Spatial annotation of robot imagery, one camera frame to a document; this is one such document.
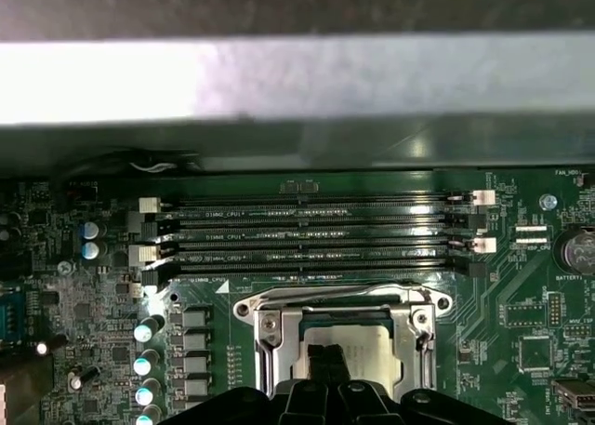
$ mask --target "gray metal panel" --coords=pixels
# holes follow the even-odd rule
[[[207,170],[593,162],[595,36],[0,46],[0,173],[120,146]]]
[[[0,46],[0,124],[595,108],[588,33]]]

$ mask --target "usb port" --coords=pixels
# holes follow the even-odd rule
[[[580,379],[552,381],[554,391],[565,404],[579,411],[595,411],[595,385]]]

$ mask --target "cpu socket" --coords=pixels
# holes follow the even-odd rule
[[[257,388],[269,396],[280,382],[309,377],[309,346],[339,345],[352,379],[373,381],[399,401],[435,389],[435,319],[452,308],[433,288],[389,283],[274,288],[233,312],[254,327]]]

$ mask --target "metal socket bracket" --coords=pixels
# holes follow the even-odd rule
[[[368,297],[377,297],[380,302],[370,303],[373,299]],[[359,304],[350,302],[350,298],[357,298]],[[324,306],[325,300],[348,302],[340,307]],[[370,315],[384,315],[391,324],[392,356],[401,365],[391,393],[392,399],[398,401],[413,389],[435,388],[435,318],[452,308],[452,298],[443,292],[390,283],[274,288],[238,301],[233,311],[238,319],[254,327],[257,388],[269,396],[275,394],[279,383],[295,377],[294,365],[303,352],[302,320],[327,315],[341,321],[361,318],[364,324]]]

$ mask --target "solid capacitor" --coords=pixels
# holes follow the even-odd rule
[[[87,241],[97,239],[98,237],[105,235],[106,231],[107,228],[104,224],[96,222],[85,222],[81,227],[81,235]]]
[[[84,259],[93,260],[107,253],[108,247],[102,242],[87,242],[83,244],[81,255]]]
[[[137,375],[144,377],[157,366],[157,363],[159,363],[159,353],[153,349],[147,349],[134,361],[132,368]]]
[[[146,343],[165,325],[162,315],[152,315],[140,322],[134,329],[134,339],[139,343]]]
[[[159,381],[157,379],[146,379],[142,382],[134,398],[139,405],[147,406],[159,395],[159,392],[161,392]]]
[[[161,409],[157,405],[148,405],[137,418],[137,425],[156,425],[161,420]]]
[[[80,375],[74,376],[71,379],[71,388],[78,391],[83,388],[86,383],[97,378],[99,374],[99,368],[96,366],[91,366],[85,369],[85,371],[83,371]]]

